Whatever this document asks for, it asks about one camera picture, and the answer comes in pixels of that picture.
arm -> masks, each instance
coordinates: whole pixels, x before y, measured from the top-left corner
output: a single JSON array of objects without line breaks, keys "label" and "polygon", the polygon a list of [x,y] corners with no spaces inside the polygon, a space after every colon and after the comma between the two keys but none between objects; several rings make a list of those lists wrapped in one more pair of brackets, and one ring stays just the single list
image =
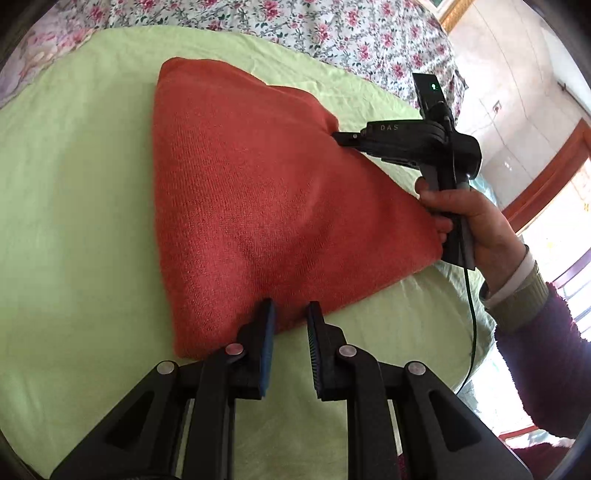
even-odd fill
[{"label": "arm", "polygon": [[[591,346],[581,339],[564,300],[546,286],[525,245],[484,195],[430,192],[424,179],[415,189],[425,207],[467,217],[476,266],[486,280],[484,303],[498,323],[499,350],[524,408],[539,427],[576,437],[591,413]],[[453,225],[441,216],[435,216],[435,223],[444,242]],[[515,286],[514,277],[523,274],[528,257],[525,280]]]},{"label": "arm", "polygon": [[591,413],[591,344],[581,338],[566,302],[535,267],[489,312],[525,411],[552,435],[576,438]]},{"label": "arm", "polygon": [[568,451],[566,447],[539,443],[528,448],[513,450],[513,453],[528,466],[535,480],[543,480],[550,476]]}]

floor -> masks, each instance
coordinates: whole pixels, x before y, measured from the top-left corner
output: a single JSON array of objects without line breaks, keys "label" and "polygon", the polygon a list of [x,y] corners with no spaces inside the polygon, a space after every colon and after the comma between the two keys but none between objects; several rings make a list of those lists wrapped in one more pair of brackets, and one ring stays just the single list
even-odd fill
[{"label": "floor", "polygon": [[538,176],[587,118],[558,86],[544,25],[523,0],[476,0],[450,34],[469,86],[457,129],[479,140],[482,173],[500,207]]}]

picture frame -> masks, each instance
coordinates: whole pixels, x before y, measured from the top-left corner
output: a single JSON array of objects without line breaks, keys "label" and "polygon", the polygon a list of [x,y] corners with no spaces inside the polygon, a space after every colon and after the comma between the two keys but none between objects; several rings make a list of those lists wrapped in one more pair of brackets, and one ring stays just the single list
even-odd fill
[{"label": "picture frame", "polygon": [[446,32],[451,32],[474,0],[418,0],[439,20]]}]

bed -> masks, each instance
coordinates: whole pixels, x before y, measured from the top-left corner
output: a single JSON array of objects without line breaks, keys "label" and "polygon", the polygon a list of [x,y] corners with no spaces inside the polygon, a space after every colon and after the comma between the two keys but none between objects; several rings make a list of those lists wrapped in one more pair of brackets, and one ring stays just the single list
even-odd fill
[{"label": "bed", "polygon": [[254,35],[340,67],[415,107],[412,72],[434,73],[456,118],[466,89],[447,34],[413,0],[61,0],[0,72],[0,107],[94,32],[139,25]]},{"label": "bed", "polygon": [[[419,118],[381,85],[254,35],[107,28],[74,50],[0,110],[0,429],[44,478],[147,371],[176,359],[153,225],[150,127],[164,61],[223,60],[306,90],[344,130]],[[412,191],[416,172],[371,160]],[[470,279],[476,297],[482,277]],[[478,366],[493,321],[476,307]],[[327,321],[380,361],[419,359],[452,388],[468,371],[456,267],[439,262]],[[235,463],[240,480],[345,477],[345,406],[316,400],[304,327],[277,336],[267,398],[238,405]]]}]

person's hand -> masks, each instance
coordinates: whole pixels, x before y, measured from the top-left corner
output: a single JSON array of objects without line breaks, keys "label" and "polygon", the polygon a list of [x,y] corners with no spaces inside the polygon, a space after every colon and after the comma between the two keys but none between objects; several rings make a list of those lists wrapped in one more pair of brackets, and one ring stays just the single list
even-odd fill
[{"label": "person's hand", "polygon": [[[491,294],[499,291],[521,265],[527,249],[513,232],[501,211],[476,190],[432,192],[424,178],[417,180],[419,201],[432,212],[450,212],[468,219],[474,236],[476,268],[481,271]],[[444,243],[453,224],[449,218],[433,215],[439,238]]]}]

